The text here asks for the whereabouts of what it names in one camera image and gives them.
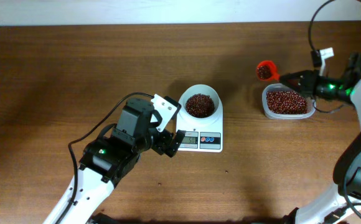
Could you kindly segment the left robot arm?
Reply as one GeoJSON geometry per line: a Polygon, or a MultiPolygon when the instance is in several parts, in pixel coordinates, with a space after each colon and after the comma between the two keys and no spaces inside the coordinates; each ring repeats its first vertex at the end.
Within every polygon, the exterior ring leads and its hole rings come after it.
{"type": "Polygon", "coordinates": [[[166,125],[181,104],[155,95],[150,101],[130,98],[117,123],[105,126],[74,162],[74,176],[46,223],[86,223],[97,207],[111,195],[122,178],[152,149],[174,157],[185,131],[172,133],[166,125]]]}

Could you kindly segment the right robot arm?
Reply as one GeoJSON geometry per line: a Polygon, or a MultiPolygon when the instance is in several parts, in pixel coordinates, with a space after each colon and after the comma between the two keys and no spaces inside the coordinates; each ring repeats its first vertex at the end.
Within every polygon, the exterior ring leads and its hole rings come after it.
{"type": "Polygon", "coordinates": [[[332,49],[311,52],[314,70],[290,73],[279,82],[312,99],[336,100],[353,106],[360,132],[339,157],[333,171],[333,184],[310,204],[295,208],[283,223],[339,223],[349,215],[361,219],[361,53],[350,54],[340,78],[324,76],[325,61],[332,49]]]}

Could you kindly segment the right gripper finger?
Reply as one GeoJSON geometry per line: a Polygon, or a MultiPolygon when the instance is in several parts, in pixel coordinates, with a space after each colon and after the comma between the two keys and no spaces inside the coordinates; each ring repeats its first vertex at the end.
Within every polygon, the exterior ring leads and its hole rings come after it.
{"type": "Polygon", "coordinates": [[[300,94],[301,96],[307,96],[305,92],[303,92],[303,88],[301,87],[301,85],[298,84],[293,84],[290,82],[281,82],[282,85],[290,88],[291,90],[295,91],[296,93],[300,94]]]}
{"type": "Polygon", "coordinates": [[[284,75],[281,75],[279,80],[294,80],[294,79],[300,79],[303,76],[305,76],[308,73],[308,70],[303,70],[299,72],[293,72],[293,73],[286,73],[284,75]]]}

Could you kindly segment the red measuring scoop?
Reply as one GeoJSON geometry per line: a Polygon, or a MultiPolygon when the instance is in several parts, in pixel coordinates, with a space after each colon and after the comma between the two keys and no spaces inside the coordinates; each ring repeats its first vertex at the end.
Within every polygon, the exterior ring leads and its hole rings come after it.
{"type": "Polygon", "coordinates": [[[276,65],[274,64],[274,62],[270,61],[270,60],[264,60],[262,62],[260,62],[257,67],[256,67],[256,75],[257,77],[261,80],[261,81],[266,81],[266,82],[269,82],[269,81],[278,81],[279,80],[279,73],[278,73],[278,69],[276,67],[276,65]],[[258,77],[258,74],[257,74],[257,69],[259,66],[262,66],[262,65],[267,65],[270,67],[270,70],[271,70],[271,78],[267,79],[267,80],[262,80],[258,77]]]}

